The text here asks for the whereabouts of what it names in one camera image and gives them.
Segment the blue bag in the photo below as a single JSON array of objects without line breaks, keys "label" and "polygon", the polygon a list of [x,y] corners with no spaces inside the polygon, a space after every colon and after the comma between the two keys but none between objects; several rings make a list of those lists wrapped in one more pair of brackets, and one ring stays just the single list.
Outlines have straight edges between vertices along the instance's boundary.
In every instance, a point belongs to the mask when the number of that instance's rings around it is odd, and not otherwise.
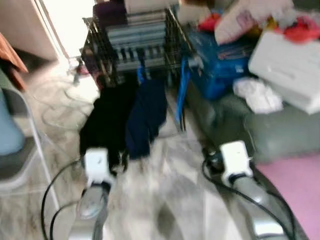
[{"label": "blue bag", "polygon": [[242,38],[218,46],[213,34],[195,30],[188,37],[203,61],[203,69],[191,69],[190,77],[205,99],[220,98],[234,80],[250,74],[248,62],[257,41]]}]

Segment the metal robot arm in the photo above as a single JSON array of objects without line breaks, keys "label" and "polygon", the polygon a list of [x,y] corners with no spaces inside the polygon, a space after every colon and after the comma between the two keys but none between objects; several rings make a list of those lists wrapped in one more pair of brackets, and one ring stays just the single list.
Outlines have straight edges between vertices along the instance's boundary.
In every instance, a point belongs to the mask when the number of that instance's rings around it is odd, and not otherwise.
[{"label": "metal robot arm", "polygon": [[[249,166],[246,146],[243,141],[223,144],[220,147],[224,173],[222,182],[247,195],[255,202],[270,210],[290,230],[291,222],[279,202],[253,178]],[[248,229],[253,240],[288,240],[282,226],[259,207],[246,199],[236,196],[246,213]]]},{"label": "metal robot arm", "polygon": [[76,218],[68,240],[102,240],[108,195],[115,184],[109,171],[107,149],[89,149],[84,156],[84,165],[88,188],[76,206]]}]

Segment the tile floor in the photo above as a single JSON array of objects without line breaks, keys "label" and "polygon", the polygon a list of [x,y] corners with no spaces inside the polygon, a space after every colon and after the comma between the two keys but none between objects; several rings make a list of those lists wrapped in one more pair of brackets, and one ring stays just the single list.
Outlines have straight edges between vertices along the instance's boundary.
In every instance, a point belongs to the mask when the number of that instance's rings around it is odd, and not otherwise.
[{"label": "tile floor", "polygon": [[[25,97],[37,126],[46,135],[44,155],[51,175],[78,156],[78,130],[92,105],[74,99],[93,102],[97,96],[90,78],[82,79],[78,87],[72,87],[72,77],[66,75],[66,70],[66,65],[54,64],[25,76],[29,87]],[[73,99],[66,97],[63,90]],[[168,100],[174,106],[170,94]],[[195,126],[187,111],[187,133],[171,138],[159,137],[148,159],[130,163],[128,171],[117,179],[117,185],[111,191],[103,239],[247,239],[241,237],[216,188],[200,174],[199,140],[204,137]],[[169,115],[160,136],[175,132],[173,118]],[[81,167],[73,167],[62,174],[54,185],[59,204],[77,200],[85,183]],[[0,240],[43,239],[40,206],[46,185],[44,171],[36,161],[25,186],[0,192]],[[45,211],[47,225],[54,211],[50,196]],[[74,207],[59,215],[54,228],[55,239],[68,239],[74,217]]]}]

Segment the black cable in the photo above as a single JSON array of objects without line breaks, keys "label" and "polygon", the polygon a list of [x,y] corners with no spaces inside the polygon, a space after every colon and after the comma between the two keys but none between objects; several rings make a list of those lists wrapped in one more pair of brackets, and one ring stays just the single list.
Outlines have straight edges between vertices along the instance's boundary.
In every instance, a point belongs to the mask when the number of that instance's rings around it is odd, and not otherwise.
[{"label": "black cable", "polygon": [[249,196],[243,194],[242,192],[232,188],[232,187],[229,187],[229,186],[226,186],[224,185],[223,183],[217,181],[217,180],[214,180],[212,179],[211,177],[209,177],[207,174],[206,174],[206,171],[205,171],[205,167],[206,167],[206,164],[208,163],[209,161],[208,160],[204,160],[203,163],[202,163],[202,174],[203,176],[211,183],[223,188],[223,189],[226,189],[228,190],[229,192],[231,193],[234,193],[242,198],[244,198],[245,200],[247,200],[248,202],[256,205],[257,207],[259,207],[261,210],[263,210],[266,214],[268,214],[270,217],[272,217],[283,229],[283,231],[285,232],[285,234],[287,235],[287,237],[289,238],[289,240],[295,240],[295,238],[290,234],[290,232],[288,231],[288,229],[286,228],[286,226],[284,225],[284,223],[276,216],[274,215],[270,210],[268,210],[266,207],[264,207],[263,205],[259,204],[258,202],[256,202],[255,200],[253,200],[252,198],[250,198]]},{"label": "black cable", "polygon": [[76,124],[76,127],[68,127],[68,126],[63,126],[62,124],[57,124],[57,123],[54,123],[54,122],[50,122],[48,120],[46,120],[45,118],[45,115],[48,111],[55,111],[59,108],[68,108],[70,109],[71,111],[77,111],[79,113],[81,113],[82,115],[84,115],[86,118],[88,117],[88,114],[86,112],[84,112],[82,110],[83,107],[86,107],[86,106],[92,106],[93,103],[92,102],[89,102],[89,101],[86,101],[85,99],[76,99],[72,96],[69,95],[68,93],[68,90],[71,89],[71,87],[59,87],[58,90],[63,90],[64,92],[64,95],[72,100],[72,101],[75,101],[75,102],[82,102],[83,104],[80,104],[80,105],[69,105],[69,104],[64,104],[64,103],[50,103],[50,102],[47,102],[47,101],[44,101],[42,99],[40,99],[39,97],[37,97],[37,92],[39,91],[40,88],[42,88],[43,86],[46,86],[46,85],[49,85],[49,84],[58,84],[58,83],[64,83],[64,84],[68,84],[68,85],[72,85],[73,83],[72,82],[69,82],[69,81],[66,81],[66,80],[51,80],[51,81],[45,81],[43,83],[40,83],[38,85],[36,85],[33,89],[33,91],[30,93],[32,95],[32,97],[38,101],[39,103],[41,104],[44,104],[47,106],[47,108],[45,108],[42,113],[41,113],[41,120],[44,124],[46,125],[49,125],[51,127],[55,127],[55,128],[60,128],[60,129],[64,129],[64,130],[68,130],[68,131],[78,131],[79,129],[79,126],[78,124]]},{"label": "black cable", "polygon": [[76,164],[81,163],[81,160],[76,160],[76,161],[72,161],[70,163],[68,163],[67,165],[65,165],[63,168],[61,168],[61,170],[54,176],[54,178],[52,179],[52,181],[50,182],[50,184],[48,185],[48,187],[46,188],[43,198],[42,198],[42,203],[41,203],[41,230],[42,230],[42,234],[44,237],[44,240],[49,240],[48,239],[48,235],[46,232],[46,224],[45,224],[45,205],[46,205],[46,199],[47,199],[47,195],[49,193],[49,190],[51,188],[51,186],[55,183],[56,179],[59,177],[59,175],[66,170],[67,168],[74,166]]},{"label": "black cable", "polygon": [[280,196],[280,195],[278,195],[278,194],[276,194],[276,193],[274,193],[272,191],[269,191],[269,190],[266,191],[266,192],[269,195],[271,195],[271,196],[275,197],[276,199],[278,199],[280,202],[282,202],[283,205],[285,206],[285,208],[287,209],[287,211],[288,211],[288,213],[290,215],[290,221],[291,221],[291,227],[292,227],[292,238],[295,240],[296,239],[295,216],[294,216],[294,213],[292,212],[291,208],[289,207],[288,203],[286,202],[286,200],[282,196]]},{"label": "black cable", "polygon": [[59,213],[63,210],[66,209],[68,207],[71,207],[72,205],[77,204],[78,201],[72,201],[69,202],[65,205],[63,205],[62,207],[60,207],[60,209],[58,211],[55,212],[55,214],[52,217],[51,223],[50,223],[50,240],[54,240],[54,226],[55,226],[55,220],[57,218],[57,216],[59,215]]}]

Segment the metal wire basket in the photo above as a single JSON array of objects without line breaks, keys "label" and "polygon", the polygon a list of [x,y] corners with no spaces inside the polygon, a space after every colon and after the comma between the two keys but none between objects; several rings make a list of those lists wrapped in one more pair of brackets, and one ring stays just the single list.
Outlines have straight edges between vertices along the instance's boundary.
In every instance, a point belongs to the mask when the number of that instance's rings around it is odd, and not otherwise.
[{"label": "metal wire basket", "polygon": [[181,59],[196,53],[175,17],[174,9],[129,14],[126,24],[104,27],[96,17],[84,18],[88,35],[82,59],[91,74],[114,81],[144,64],[148,70],[165,70],[176,78]]}]

